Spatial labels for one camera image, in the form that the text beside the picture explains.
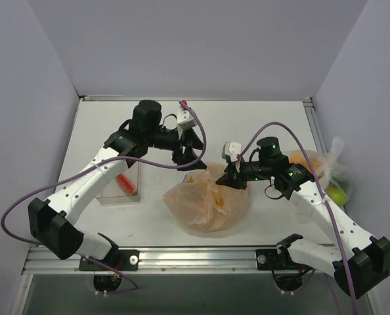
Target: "clear plastic bag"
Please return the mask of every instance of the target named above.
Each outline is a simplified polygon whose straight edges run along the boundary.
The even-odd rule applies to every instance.
[[[206,170],[188,173],[183,182],[163,195],[163,201],[185,226],[199,232],[235,225],[250,205],[249,187],[237,190],[216,185],[225,166],[209,163]]]
[[[351,170],[337,162],[344,144],[344,140],[335,137],[332,140],[330,151],[326,154],[306,151],[319,177],[320,185],[339,206],[344,205],[350,199],[354,188],[354,176]],[[310,170],[300,150],[288,155],[290,163],[302,164]]]

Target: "gray wall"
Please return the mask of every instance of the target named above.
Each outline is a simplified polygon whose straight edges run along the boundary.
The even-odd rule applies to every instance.
[[[81,95],[314,96],[367,0],[29,0]]]
[[[26,0],[0,1],[0,216],[56,179],[78,98]],[[26,205],[9,226],[27,236]],[[0,228],[0,314],[11,307],[28,246]]]
[[[347,212],[390,239],[390,0],[370,0],[316,96],[326,143],[347,141],[341,161],[357,175]],[[390,278],[379,285],[390,314]]]

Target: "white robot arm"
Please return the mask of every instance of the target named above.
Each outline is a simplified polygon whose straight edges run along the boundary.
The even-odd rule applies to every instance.
[[[45,201],[35,198],[28,205],[32,236],[48,247],[58,258],[73,254],[90,256],[115,266],[118,246],[98,233],[83,233],[74,227],[91,200],[116,176],[131,167],[154,147],[173,152],[172,160],[181,171],[206,169],[202,161],[185,167],[196,159],[194,149],[204,146],[193,127],[194,118],[178,109],[177,128],[160,125],[162,107],[153,100],[142,100],[134,108],[133,118],[112,133],[96,156],[84,168],[91,169],[67,186],[50,195]]]
[[[330,204],[347,260],[357,298],[390,275],[390,241],[376,239],[348,217],[327,195],[320,197],[311,173],[300,164],[289,163],[280,151],[278,139],[262,138],[249,161],[237,160],[241,146],[228,142],[223,148],[223,157],[228,166],[217,184],[245,189],[248,181],[270,180],[282,197],[298,206],[313,219],[336,245],[337,238],[325,205]],[[259,161],[252,161],[255,153]],[[349,294],[345,268],[338,248],[311,243],[299,234],[292,234],[277,244],[278,264],[292,267],[307,265],[335,278],[346,294]]]

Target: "green fruit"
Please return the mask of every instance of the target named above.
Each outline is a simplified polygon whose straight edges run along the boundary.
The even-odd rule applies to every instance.
[[[333,184],[329,184],[327,189],[325,189],[325,192],[340,207],[345,205],[348,201],[347,195]]]

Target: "metal frame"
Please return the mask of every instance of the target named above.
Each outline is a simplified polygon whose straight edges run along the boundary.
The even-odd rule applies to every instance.
[[[309,125],[311,126],[314,144],[316,145],[316,151],[318,153],[327,153],[328,151],[326,149],[322,133],[320,133],[316,115],[314,114],[313,105],[310,106],[310,104],[312,103],[303,103],[303,105],[305,106],[307,120],[309,121]]]
[[[275,246],[255,247],[133,247],[140,251],[138,274],[210,274],[255,273],[255,250],[275,249]],[[111,274],[110,271],[79,271],[79,255],[61,261],[46,247],[31,248],[23,274]]]
[[[176,100],[182,100],[185,99],[187,101],[214,101],[214,102],[224,102],[224,101],[231,101],[231,102],[277,102],[278,100],[264,100],[263,98],[249,98],[249,97],[243,97],[243,98],[199,98],[199,97],[188,97],[187,95],[181,95],[181,96],[173,96],[173,97],[153,97],[153,96],[147,96],[147,95],[140,95],[140,96],[121,96],[121,95],[80,95],[79,96],[82,101],[86,102],[123,102],[123,101],[132,101],[132,100],[144,100],[144,99],[150,99],[150,100],[156,100],[157,102],[161,101],[176,101]],[[301,100],[286,100],[288,102],[301,102]]]

